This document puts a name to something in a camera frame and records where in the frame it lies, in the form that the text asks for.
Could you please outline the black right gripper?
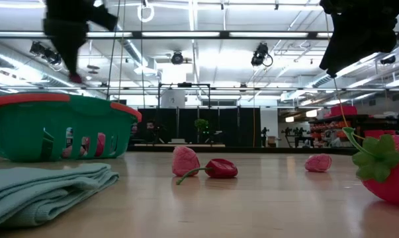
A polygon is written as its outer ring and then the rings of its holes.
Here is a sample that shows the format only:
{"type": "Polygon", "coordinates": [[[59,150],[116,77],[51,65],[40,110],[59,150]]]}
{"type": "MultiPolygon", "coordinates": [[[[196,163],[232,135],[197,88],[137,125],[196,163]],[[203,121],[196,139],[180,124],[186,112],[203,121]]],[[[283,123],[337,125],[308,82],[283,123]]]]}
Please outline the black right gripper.
{"type": "Polygon", "coordinates": [[[358,62],[357,48],[370,41],[375,52],[396,45],[398,0],[320,0],[333,22],[333,34],[319,65],[331,77],[358,62]]]}

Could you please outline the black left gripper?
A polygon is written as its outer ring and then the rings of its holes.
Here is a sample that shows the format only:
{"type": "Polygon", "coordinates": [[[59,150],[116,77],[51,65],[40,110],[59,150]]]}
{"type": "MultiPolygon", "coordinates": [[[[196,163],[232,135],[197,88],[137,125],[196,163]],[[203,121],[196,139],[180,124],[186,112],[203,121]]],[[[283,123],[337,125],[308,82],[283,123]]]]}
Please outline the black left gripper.
{"type": "Polygon", "coordinates": [[[46,4],[43,32],[52,38],[71,76],[77,75],[77,57],[86,43],[87,21],[93,11],[94,0],[44,0],[46,4]]]}

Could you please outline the green basket with orange rim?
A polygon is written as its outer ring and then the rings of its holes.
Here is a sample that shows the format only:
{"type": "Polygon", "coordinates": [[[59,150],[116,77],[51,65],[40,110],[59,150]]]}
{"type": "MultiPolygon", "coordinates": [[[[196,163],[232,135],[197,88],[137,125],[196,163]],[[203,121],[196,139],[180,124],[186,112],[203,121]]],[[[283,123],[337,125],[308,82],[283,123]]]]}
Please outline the green basket with orange rim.
{"type": "Polygon", "coordinates": [[[126,152],[131,127],[142,114],[125,104],[61,93],[15,93],[0,96],[0,157],[18,163],[58,161],[66,144],[69,159],[108,159],[126,152]],[[103,154],[95,156],[98,133],[106,136],[103,154]],[[83,137],[87,154],[78,157],[83,137]]]}

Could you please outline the pink toy raspberry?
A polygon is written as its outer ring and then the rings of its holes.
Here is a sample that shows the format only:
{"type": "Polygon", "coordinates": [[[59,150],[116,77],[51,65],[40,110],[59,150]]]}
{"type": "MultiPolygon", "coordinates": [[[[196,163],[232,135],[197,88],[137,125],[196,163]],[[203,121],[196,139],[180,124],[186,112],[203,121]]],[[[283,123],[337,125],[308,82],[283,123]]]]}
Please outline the pink toy raspberry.
{"type": "MultiPolygon", "coordinates": [[[[81,146],[79,147],[78,157],[82,157],[87,154],[87,149],[89,148],[90,139],[83,137],[81,140],[81,146]]],[[[72,141],[66,144],[66,148],[62,151],[61,157],[63,159],[69,159],[72,152],[75,151],[73,148],[72,141]]]]}
{"type": "Polygon", "coordinates": [[[185,146],[177,146],[173,150],[172,173],[182,177],[187,172],[200,167],[195,151],[185,146]]]}
{"type": "Polygon", "coordinates": [[[311,155],[305,162],[305,169],[309,172],[324,173],[332,165],[332,158],[328,154],[311,155]]]}

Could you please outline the large red toy strawberry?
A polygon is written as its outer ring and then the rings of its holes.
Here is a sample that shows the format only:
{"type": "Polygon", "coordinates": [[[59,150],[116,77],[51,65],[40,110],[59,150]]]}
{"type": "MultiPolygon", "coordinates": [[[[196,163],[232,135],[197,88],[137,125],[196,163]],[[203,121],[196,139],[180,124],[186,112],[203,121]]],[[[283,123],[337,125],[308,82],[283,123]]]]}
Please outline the large red toy strawberry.
{"type": "Polygon", "coordinates": [[[355,140],[355,130],[342,128],[347,139],[358,149],[352,156],[356,176],[367,190],[382,200],[399,205],[399,135],[384,134],[378,139],[355,140]]]}

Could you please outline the red storage bin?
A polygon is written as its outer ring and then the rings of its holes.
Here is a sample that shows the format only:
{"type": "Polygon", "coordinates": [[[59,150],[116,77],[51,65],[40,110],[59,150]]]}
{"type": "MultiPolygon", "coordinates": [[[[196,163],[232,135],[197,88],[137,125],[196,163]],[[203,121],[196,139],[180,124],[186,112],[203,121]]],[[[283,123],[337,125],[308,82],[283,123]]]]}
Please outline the red storage bin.
{"type": "Polygon", "coordinates": [[[351,105],[337,105],[337,106],[333,106],[330,108],[330,116],[334,117],[334,116],[349,116],[349,115],[356,115],[357,114],[357,109],[355,106],[351,106],[351,105]]]}

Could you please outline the storage shelf with red bins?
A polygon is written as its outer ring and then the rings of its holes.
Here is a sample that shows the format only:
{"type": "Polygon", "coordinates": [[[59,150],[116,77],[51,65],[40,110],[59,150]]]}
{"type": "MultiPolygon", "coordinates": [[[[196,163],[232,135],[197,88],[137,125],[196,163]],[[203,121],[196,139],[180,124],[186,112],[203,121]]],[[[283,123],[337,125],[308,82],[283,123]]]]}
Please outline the storage shelf with red bins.
{"type": "Polygon", "coordinates": [[[354,129],[358,143],[367,137],[378,139],[383,134],[399,134],[399,118],[395,113],[372,115],[357,111],[356,115],[331,117],[330,109],[327,109],[319,111],[318,115],[322,117],[309,122],[310,141],[314,147],[352,147],[344,127],[354,129]]]}

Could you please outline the person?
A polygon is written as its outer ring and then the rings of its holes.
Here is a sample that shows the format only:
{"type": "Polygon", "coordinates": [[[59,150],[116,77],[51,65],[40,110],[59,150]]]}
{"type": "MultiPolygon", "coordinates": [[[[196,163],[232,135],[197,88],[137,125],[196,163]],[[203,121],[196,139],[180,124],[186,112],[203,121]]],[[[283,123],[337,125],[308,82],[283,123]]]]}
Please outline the person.
{"type": "Polygon", "coordinates": [[[153,120],[148,120],[146,122],[145,141],[152,144],[159,143],[159,128],[155,125],[153,120]]]}

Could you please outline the white box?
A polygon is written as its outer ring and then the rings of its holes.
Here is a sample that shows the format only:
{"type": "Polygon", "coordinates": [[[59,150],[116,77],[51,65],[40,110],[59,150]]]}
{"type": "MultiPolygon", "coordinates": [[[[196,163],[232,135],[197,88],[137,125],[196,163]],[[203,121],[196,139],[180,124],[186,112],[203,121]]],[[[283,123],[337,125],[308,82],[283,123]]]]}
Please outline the white box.
{"type": "Polygon", "coordinates": [[[184,108],[186,103],[185,91],[166,90],[160,96],[160,106],[162,108],[184,108]]]}

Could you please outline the black partition screen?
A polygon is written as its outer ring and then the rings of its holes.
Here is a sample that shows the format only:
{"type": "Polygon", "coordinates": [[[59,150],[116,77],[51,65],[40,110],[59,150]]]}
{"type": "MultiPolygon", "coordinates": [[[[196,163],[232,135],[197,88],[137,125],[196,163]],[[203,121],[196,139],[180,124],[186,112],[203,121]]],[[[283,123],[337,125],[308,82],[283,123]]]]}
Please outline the black partition screen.
{"type": "MultiPolygon", "coordinates": [[[[161,108],[160,122],[165,127],[159,137],[166,144],[176,138],[176,108],[161,108]]],[[[155,122],[156,108],[141,109],[142,121],[132,126],[132,137],[129,144],[152,144],[145,141],[146,122],[155,122]]],[[[200,108],[200,118],[209,121],[209,133],[203,143],[197,142],[197,108],[180,108],[179,137],[188,145],[214,144],[225,147],[259,147],[261,143],[261,110],[259,108],[234,107],[200,108]]]]}

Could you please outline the folded teal cloth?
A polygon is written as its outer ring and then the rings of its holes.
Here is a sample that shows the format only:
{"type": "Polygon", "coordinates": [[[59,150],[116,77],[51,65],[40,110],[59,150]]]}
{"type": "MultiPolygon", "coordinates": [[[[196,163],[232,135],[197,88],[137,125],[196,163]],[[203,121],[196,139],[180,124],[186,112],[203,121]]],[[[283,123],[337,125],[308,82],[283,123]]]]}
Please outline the folded teal cloth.
{"type": "Polygon", "coordinates": [[[47,223],[118,179],[119,174],[105,163],[69,169],[0,169],[0,228],[47,223]]]}

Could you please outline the small green potted plant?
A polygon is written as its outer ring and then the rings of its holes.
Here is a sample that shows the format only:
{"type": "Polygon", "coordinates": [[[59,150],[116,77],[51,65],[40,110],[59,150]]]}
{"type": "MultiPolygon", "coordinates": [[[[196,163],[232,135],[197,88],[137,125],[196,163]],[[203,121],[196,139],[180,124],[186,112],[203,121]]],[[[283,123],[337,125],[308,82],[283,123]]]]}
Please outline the small green potted plant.
{"type": "Polygon", "coordinates": [[[195,128],[197,129],[197,139],[199,143],[203,143],[205,141],[205,137],[209,133],[209,122],[205,119],[196,119],[195,120],[195,128]]]}

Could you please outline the thin black overhead rail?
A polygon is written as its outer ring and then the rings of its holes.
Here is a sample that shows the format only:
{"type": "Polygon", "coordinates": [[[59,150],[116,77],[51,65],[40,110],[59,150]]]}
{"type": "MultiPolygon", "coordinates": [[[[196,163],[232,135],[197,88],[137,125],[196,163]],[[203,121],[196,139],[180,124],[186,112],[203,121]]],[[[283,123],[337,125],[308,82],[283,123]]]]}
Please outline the thin black overhead rail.
{"type": "MultiPolygon", "coordinates": [[[[173,90],[211,90],[211,91],[335,91],[336,88],[295,88],[295,87],[42,87],[42,86],[0,86],[2,90],[86,90],[86,91],[157,91],[159,89],[173,89],[173,90]]],[[[338,91],[357,91],[357,92],[381,92],[381,91],[396,91],[399,92],[399,87],[393,88],[337,88],[338,91]]]]}

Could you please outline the black stand frame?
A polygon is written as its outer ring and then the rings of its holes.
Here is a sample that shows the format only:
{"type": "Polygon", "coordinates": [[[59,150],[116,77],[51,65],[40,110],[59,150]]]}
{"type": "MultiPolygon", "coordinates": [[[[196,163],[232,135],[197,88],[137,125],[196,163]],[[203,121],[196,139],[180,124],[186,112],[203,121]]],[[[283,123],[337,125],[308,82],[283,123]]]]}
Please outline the black stand frame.
{"type": "MultiPolygon", "coordinates": [[[[159,132],[162,130],[165,130],[165,127],[162,125],[160,122],[160,96],[162,94],[161,88],[165,87],[166,90],[171,90],[171,89],[191,89],[195,88],[198,91],[202,90],[202,87],[207,87],[208,88],[208,110],[211,109],[210,105],[210,92],[211,92],[211,86],[209,83],[158,83],[157,86],[157,107],[156,107],[156,113],[155,113],[155,125],[159,128],[159,132]]],[[[182,139],[179,137],[179,111],[180,108],[175,109],[175,114],[176,114],[176,138],[171,138],[166,145],[188,145],[186,141],[182,141],[182,139]]],[[[197,107],[197,119],[200,118],[200,108],[197,107]]],[[[163,140],[159,137],[160,142],[164,145],[163,140]]]]}

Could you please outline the black metal rig frame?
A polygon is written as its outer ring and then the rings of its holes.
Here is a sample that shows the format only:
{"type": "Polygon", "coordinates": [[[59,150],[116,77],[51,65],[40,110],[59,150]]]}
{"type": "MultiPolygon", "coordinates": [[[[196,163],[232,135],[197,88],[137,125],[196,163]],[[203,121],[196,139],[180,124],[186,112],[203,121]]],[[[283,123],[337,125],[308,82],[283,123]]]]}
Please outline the black metal rig frame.
{"type": "MultiPolygon", "coordinates": [[[[111,39],[207,39],[207,40],[322,40],[331,37],[332,32],[316,31],[134,31],[134,32],[88,32],[87,39],[111,40],[111,39]]],[[[0,31],[0,39],[46,39],[41,31],[0,31]]]]}

